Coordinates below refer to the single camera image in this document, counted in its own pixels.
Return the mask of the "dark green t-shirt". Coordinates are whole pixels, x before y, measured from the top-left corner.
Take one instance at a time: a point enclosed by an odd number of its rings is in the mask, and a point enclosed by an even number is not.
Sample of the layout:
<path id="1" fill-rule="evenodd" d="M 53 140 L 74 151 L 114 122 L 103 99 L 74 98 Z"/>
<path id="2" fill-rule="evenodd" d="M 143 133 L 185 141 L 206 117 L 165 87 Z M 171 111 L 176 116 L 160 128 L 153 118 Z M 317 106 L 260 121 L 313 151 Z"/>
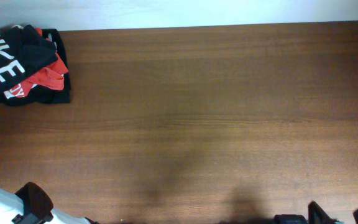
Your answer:
<path id="1" fill-rule="evenodd" d="M 27 25 L 0 33 L 0 93 L 57 61 L 55 44 Z"/>

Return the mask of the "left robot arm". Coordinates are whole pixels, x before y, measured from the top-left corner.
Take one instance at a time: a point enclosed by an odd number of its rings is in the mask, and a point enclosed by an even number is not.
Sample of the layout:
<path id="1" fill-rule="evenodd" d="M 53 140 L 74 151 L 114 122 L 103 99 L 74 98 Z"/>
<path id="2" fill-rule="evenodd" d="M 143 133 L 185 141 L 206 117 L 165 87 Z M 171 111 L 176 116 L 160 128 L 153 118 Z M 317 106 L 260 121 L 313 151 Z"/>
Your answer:
<path id="1" fill-rule="evenodd" d="M 86 217 L 74 217 L 54 207 L 52 200 L 33 182 L 16 193 L 0 189 L 0 224 L 97 224 Z"/>

